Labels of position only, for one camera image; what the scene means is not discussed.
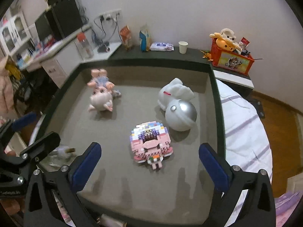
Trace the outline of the pink block-built toy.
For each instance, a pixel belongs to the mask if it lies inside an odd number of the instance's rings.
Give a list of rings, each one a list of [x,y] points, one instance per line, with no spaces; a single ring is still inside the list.
[[[136,125],[129,136],[134,161],[147,163],[153,170],[162,168],[162,161],[173,154],[167,127],[157,121]]]

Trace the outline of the white astronaut figurine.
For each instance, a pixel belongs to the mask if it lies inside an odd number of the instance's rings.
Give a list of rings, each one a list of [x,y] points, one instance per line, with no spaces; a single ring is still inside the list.
[[[166,123],[175,131],[190,130],[196,124],[197,110],[191,103],[193,91],[175,78],[158,93],[158,105],[165,112]]]

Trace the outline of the pink pig doll figurine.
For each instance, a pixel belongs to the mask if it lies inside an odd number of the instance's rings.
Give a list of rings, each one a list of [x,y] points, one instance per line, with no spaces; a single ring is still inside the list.
[[[90,96],[88,111],[113,111],[113,99],[121,97],[121,92],[115,89],[105,69],[92,69],[91,80],[87,83],[88,87],[93,88]]]

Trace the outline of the pink jacket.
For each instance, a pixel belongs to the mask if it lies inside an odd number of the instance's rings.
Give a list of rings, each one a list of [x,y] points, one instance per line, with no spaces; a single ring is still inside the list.
[[[1,114],[8,113],[14,105],[13,100],[13,87],[9,77],[9,71],[6,69],[8,63],[14,63],[11,56],[6,56],[1,59],[1,79],[0,79],[0,109]]]

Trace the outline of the white desk with drawers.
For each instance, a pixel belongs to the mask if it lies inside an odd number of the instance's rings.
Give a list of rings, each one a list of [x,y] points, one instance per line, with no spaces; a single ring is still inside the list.
[[[77,48],[77,35],[90,29],[91,24],[79,28],[65,39],[55,43],[47,52],[25,63],[20,69],[33,72],[43,68],[57,87],[61,88],[74,68],[83,61]]]

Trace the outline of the black square floor stand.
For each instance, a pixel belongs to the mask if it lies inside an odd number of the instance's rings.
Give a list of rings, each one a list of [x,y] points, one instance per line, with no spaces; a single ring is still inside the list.
[[[265,113],[264,113],[264,110],[263,110],[263,106],[262,106],[262,103],[260,100],[257,100],[257,99],[252,99],[251,101],[251,104],[254,106],[254,108],[256,109],[256,112],[258,114],[258,116],[261,118],[261,119],[264,119],[265,118]]]

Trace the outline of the pink box with black rim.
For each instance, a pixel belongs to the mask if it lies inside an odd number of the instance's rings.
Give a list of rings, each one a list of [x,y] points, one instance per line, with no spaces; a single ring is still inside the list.
[[[90,70],[104,68],[121,92],[112,111],[88,111]],[[176,131],[158,104],[173,79],[193,91],[193,127]],[[46,111],[38,130],[60,135],[82,154],[92,142],[102,156],[79,198],[88,209],[129,226],[202,226],[214,185],[199,159],[207,142],[225,155],[219,93],[208,64],[174,59],[117,59],[79,65]]]

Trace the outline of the white glass-door cabinet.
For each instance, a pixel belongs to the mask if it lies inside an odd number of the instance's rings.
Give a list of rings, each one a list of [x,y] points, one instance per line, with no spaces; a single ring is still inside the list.
[[[14,55],[31,39],[22,12],[17,13],[1,26],[1,45],[6,55]]]

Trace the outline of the black computer monitor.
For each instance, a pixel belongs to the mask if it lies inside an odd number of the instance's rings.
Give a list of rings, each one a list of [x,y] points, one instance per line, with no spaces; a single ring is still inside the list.
[[[35,20],[35,28],[37,30],[38,38],[41,42],[43,42],[48,36],[53,35],[49,22],[46,18],[45,12],[43,12],[36,20]]]

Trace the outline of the orange toy storage crate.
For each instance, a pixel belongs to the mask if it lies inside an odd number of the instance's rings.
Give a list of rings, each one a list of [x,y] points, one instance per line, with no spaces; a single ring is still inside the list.
[[[246,57],[219,48],[214,38],[212,39],[210,54],[213,59],[212,65],[214,67],[231,70],[245,76],[248,75],[249,70],[255,61],[250,54]]]

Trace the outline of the white paper cup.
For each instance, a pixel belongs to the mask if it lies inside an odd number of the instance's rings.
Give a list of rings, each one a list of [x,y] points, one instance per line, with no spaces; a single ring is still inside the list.
[[[187,47],[188,47],[188,42],[180,41],[179,42],[179,53],[186,54]]]

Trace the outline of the wet wipes pack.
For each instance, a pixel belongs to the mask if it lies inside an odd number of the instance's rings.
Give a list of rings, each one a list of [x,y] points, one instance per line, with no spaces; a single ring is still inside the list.
[[[174,46],[171,43],[154,42],[149,49],[151,51],[172,52],[174,51]]]

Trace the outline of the orange snack bag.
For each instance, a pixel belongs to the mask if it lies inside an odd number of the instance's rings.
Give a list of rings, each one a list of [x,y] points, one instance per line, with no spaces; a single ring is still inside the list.
[[[122,44],[124,45],[126,50],[131,49],[133,47],[133,39],[129,26],[128,25],[124,26],[120,30],[119,35],[121,36]]]

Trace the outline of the blue white snack bag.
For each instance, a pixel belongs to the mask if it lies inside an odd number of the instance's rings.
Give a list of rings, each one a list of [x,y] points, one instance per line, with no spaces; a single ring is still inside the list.
[[[142,52],[148,52],[150,50],[152,40],[148,30],[147,24],[142,26],[139,31],[140,49]]]

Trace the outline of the white wall power strip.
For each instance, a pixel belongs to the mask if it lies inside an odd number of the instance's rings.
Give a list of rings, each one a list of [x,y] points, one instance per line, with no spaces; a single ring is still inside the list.
[[[103,19],[103,20],[109,20],[109,19],[115,19],[118,18],[122,14],[122,9],[114,9],[109,10],[107,12],[100,13],[97,18]]]

